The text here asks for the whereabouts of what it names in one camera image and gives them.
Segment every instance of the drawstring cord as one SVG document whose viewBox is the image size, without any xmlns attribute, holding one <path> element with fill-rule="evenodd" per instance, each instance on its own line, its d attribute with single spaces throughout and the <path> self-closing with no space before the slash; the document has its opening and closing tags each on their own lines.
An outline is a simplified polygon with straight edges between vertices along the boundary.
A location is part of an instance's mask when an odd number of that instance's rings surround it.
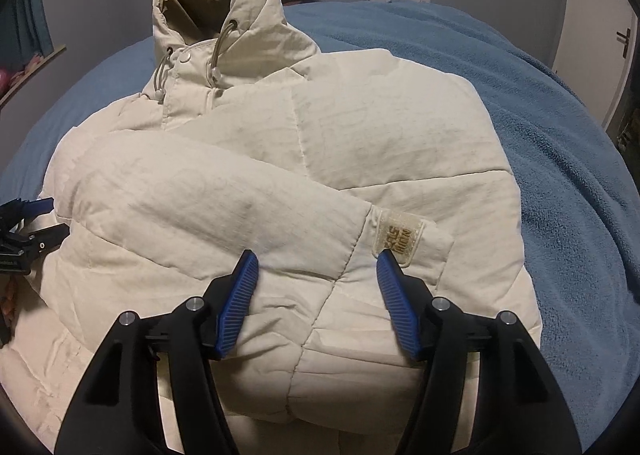
<svg viewBox="0 0 640 455">
<path fill-rule="evenodd" d="M 214 87 L 222 78 L 222 73 L 218 68 L 218 59 L 220 58 L 220 48 L 222 47 L 222 41 L 229 36 L 231 31 L 235 31 L 238 28 L 238 23 L 235 20 L 230 20 L 225 28 L 220 32 L 220 36 L 216 40 L 216 45 L 213 48 L 213 55 L 211 57 L 211 64 L 207 70 L 207 80 L 209 85 Z"/>
<path fill-rule="evenodd" d="M 161 103 L 164 101 L 164 95 L 166 94 L 164 85 L 162 85 L 162 74 L 164 74 L 164 68 L 166 67 L 166 64 L 169 63 L 169 58 L 173 52 L 174 50 L 172 47 L 167 47 L 162 60 L 160 60 L 160 63 L 154 71 L 154 89 L 156 90 L 156 97 L 159 98 L 158 100 Z"/>
</svg>

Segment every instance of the door handle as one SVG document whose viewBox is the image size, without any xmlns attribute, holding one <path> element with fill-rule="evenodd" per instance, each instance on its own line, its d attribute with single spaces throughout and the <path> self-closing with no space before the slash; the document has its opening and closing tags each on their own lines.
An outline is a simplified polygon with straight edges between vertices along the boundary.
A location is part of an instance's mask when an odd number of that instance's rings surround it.
<svg viewBox="0 0 640 455">
<path fill-rule="evenodd" d="M 625 50 L 622 52 L 622 58 L 626 59 L 626 55 L 629 52 L 629 44 L 631 43 L 631 29 L 626 30 L 626 34 L 621 32 L 616 33 L 619 40 L 622 40 L 622 44 L 625 44 Z"/>
</svg>

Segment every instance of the white door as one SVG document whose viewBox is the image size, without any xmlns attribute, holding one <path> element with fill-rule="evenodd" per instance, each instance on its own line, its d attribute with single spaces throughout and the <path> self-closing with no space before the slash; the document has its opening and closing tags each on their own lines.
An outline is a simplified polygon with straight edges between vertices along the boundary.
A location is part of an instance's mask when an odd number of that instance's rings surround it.
<svg viewBox="0 0 640 455">
<path fill-rule="evenodd" d="M 553 69 L 604 128 L 628 77 L 637 27 L 627 0 L 567 0 Z"/>
</svg>

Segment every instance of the blue curtain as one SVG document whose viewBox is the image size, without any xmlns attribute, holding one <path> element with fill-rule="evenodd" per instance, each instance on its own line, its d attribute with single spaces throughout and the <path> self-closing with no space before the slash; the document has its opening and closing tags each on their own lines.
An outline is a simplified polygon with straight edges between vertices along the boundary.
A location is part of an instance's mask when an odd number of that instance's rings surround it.
<svg viewBox="0 0 640 455">
<path fill-rule="evenodd" d="M 7 0 L 0 10 L 0 68 L 18 72 L 35 54 L 52 52 L 42 0 Z"/>
</svg>

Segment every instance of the pink balloon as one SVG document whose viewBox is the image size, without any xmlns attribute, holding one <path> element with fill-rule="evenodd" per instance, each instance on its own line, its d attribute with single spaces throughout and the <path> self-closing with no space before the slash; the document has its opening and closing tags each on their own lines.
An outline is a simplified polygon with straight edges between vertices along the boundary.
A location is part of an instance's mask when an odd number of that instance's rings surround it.
<svg viewBox="0 0 640 455">
<path fill-rule="evenodd" d="M 0 69 L 0 97 L 9 90 L 11 75 L 7 69 Z"/>
</svg>

